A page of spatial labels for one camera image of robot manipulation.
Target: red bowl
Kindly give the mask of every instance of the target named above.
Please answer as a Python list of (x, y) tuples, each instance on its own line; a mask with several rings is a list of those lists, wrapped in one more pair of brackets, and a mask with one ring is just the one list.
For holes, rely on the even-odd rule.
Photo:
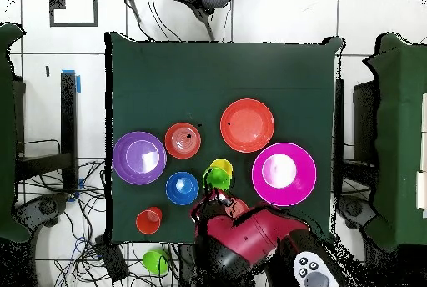
[(200, 148), (202, 139), (198, 130), (189, 123), (172, 125), (164, 137), (164, 146), (176, 159), (189, 159)]

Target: lime green cup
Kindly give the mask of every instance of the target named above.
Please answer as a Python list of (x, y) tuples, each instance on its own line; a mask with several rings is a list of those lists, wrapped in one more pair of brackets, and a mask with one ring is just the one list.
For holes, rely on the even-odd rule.
[(218, 167), (209, 167), (204, 171), (203, 187), (205, 181), (211, 184), (213, 188), (227, 190), (230, 187), (230, 176), (224, 169)]
[(168, 253), (163, 249), (149, 250), (143, 255), (143, 266), (153, 274), (168, 272)]

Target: dark green table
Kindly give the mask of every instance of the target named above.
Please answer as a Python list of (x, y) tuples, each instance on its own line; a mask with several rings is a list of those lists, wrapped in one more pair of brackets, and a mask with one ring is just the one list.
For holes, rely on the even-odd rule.
[[(329, 236), (334, 57), (342, 45), (340, 38), (330, 38), (324, 45), (299, 45), (138, 43), (117, 33), (110, 37), (113, 144), (131, 131), (147, 131), (163, 142), (168, 128), (178, 122), (198, 127), (202, 137), (202, 146), (191, 159), (168, 154), (166, 169), (151, 184), (128, 184), (113, 171), (113, 242), (193, 243), (192, 205), (170, 202), (166, 180), (174, 172), (188, 171), (201, 185), (204, 170), (216, 158), (233, 164), (235, 196), (249, 206), (261, 200), (251, 180), (259, 151), (238, 153), (219, 131), (223, 111), (241, 98), (258, 99), (270, 108), (275, 129), (269, 144), (298, 144), (312, 155), (316, 185), (291, 210), (295, 216), (304, 216), (317, 234)], [(163, 221), (157, 233), (144, 235), (138, 232), (135, 219), (150, 206), (163, 211)]]

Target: white tile floor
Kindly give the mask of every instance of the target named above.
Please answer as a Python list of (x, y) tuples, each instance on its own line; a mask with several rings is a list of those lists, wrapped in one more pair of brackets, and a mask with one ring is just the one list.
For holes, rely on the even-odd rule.
[[(208, 40), (204, 25), (193, 12), (181, 3), (169, 0), (154, 0), (155, 7), (163, 22), (183, 40)], [(427, 0), (234, 0), (234, 41), (240, 43), (298, 42), (320, 43), (329, 36), (338, 34), (346, 41), (342, 58), (344, 80), (344, 141), (354, 142), (354, 110), (352, 92), (354, 85), (373, 78), (362, 63), (374, 51), (375, 39), (387, 31), (400, 33), (411, 42), (426, 42)], [(157, 40), (166, 40), (158, 28), (147, 0), (136, 0), (145, 30)], [(90, 13), (92, 0), (66, 0), (65, 10), (56, 10), (56, 22), (92, 22)], [(215, 12), (212, 29), (217, 40), (230, 40), (231, 13), (224, 31), (224, 21), (229, 6)], [(121, 32), (136, 40), (145, 39), (139, 31), (132, 11), (123, 0), (98, 0), (97, 27), (49, 26), (48, 0), (0, 0), (0, 22), (15, 22), (23, 25), (26, 35), (11, 47), (11, 62), (15, 74), (22, 75), (27, 84), (25, 129), (26, 141), (55, 138), (60, 139), (59, 125), (59, 74), (64, 69), (73, 69), (81, 76), (81, 93), (78, 94), (78, 157), (79, 164), (105, 157), (105, 70), (104, 42), (106, 31)], [(168, 33), (169, 39), (175, 39)], [(49, 77), (46, 74), (49, 66)], [(55, 143), (27, 145), (26, 154), (39, 155), (56, 152)], [(352, 158), (351, 147), (344, 151), (346, 158)], [(82, 167), (84, 177), (88, 167)], [(43, 192), (40, 188), (20, 184), (18, 204), (32, 196), (28, 193)], [(87, 182), (101, 188), (98, 174)], [(90, 197), (81, 195), (83, 202)], [(105, 203), (98, 200), (95, 208), (105, 210)], [(76, 234), (82, 234), (82, 215), (75, 203), (68, 203), (66, 212), (73, 221)], [(93, 211), (90, 214), (94, 235), (105, 229), (105, 213)], [(344, 221), (337, 216), (336, 233), (343, 244), (361, 261), (364, 260), (364, 246), (358, 231), (347, 229)], [(58, 277), (54, 259), (60, 259), (62, 267), (72, 258), (75, 239), (71, 224), (65, 215), (51, 229), (43, 228), (38, 238), (37, 269), (42, 287), (53, 287)], [(133, 248), (124, 246), (124, 255), (135, 274), (145, 274), (140, 264), (135, 264)], [(142, 257), (150, 244), (135, 244), (135, 253)], [(104, 270), (97, 269), (99, 276)], [(124, 282), (130, 287), (133, 278)], [(105, 281), (100, 287), (112, 287)], [(265, 279), (257, 279), (257, 286), (264, 287)], [(76, 287), (93, 287), (79, 284)], [(133, 287), (147, 287), (136, 281)]]

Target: pink bowl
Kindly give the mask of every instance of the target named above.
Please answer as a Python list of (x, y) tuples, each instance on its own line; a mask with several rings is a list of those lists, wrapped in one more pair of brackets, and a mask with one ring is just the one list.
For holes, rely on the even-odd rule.
[(255, 159), (252, 182), (266, 202), (278, 206), (295, 205), (313, 190), (316, 165), (309, 153), (298, 145), (276, 143)]

